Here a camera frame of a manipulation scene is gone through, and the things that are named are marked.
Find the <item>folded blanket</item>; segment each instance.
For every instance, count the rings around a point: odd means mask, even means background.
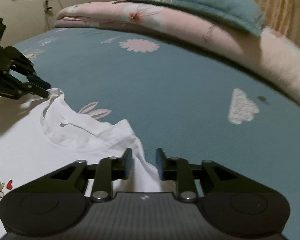
[[[268,27],[260,37],[255,37],[186,12],[130,2],[70,6],[58,13],[55,27],[96,27],[168,35],[239,63],[300,104],[300,48]]]

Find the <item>bed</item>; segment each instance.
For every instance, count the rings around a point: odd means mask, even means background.
[[[134,39],[157,50],[119,46]],[[127,119],[148,162],[155,165],[162,147],[167,156],[211,159],[284,194],[291,205],[284,234],[300,239],[300,107],[281,93],[224,58],[141,34],[57,28],[15,47],[31,54],[38,75],[61,88],[74,111],[90,105],[101,109],[99,121]],[[235,89],[259,109],[240,125],[228,120]]]

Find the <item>teal pillow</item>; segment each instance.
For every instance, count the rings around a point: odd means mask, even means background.
[[[254,0],[128,0],[147,2],[210,18],[259,36],[266,17]]]

